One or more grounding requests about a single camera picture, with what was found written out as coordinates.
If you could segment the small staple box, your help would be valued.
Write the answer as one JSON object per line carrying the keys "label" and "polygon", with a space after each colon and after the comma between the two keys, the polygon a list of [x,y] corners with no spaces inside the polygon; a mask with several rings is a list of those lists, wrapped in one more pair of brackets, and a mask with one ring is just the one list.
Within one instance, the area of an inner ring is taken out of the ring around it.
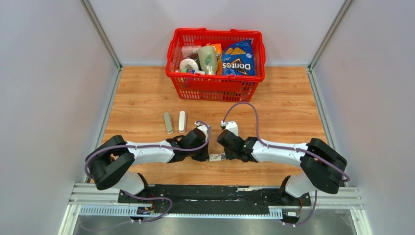
{"label": "small staple box", "polygon": [[213,162],[213,161],[222,161],[226,158],[226,155],[224,153],[222,154],[210,154],[209,155],[209,161]]}

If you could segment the greenish white stapler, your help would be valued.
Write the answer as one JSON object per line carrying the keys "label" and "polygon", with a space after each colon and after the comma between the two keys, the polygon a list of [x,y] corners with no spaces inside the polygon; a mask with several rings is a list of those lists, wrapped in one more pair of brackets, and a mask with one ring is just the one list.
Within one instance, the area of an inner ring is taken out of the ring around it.
{"label": "greenish white stapler", "polygon": [[163,114],[163,118],[164,118],[166,132],[168,134],[173,134],[174,129],[173,129],[173,123],[172,123],[172,119],[171,119],[170,113],[169,112],[165,112]]}

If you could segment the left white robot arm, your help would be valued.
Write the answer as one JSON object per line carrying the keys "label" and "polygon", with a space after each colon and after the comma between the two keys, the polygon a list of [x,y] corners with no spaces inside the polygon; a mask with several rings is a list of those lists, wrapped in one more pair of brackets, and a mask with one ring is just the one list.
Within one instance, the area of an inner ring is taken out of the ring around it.
{"label": "left white robot arm", "polygon": [[98,190],[117,188],[138,203],[148,200],[150,190],[144,178],[129,168],[138,164],[181,162],[186,158],[206,161],[209,158],[210,128],[201,125],[186,135],[161,142],[135,143],[121,135],[111,137],[85,159],[84,171]]}

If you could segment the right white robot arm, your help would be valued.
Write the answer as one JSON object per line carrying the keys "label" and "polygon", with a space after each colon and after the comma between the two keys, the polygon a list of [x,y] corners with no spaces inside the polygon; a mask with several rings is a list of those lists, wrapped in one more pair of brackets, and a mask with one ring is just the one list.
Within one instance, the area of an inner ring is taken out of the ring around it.
{"label": "right white robot arm", "polygon": [[230,130],[224,130],[217,142],[223,146],[228,160],[275,162],[301,168],[301,174],[288,176],[281,184],[279,198],[286,205],[315,190],[336,194],[345,178],[346,159],[318,138],[308,143],[289,144],[260,141],[257,137],[243,140]]}

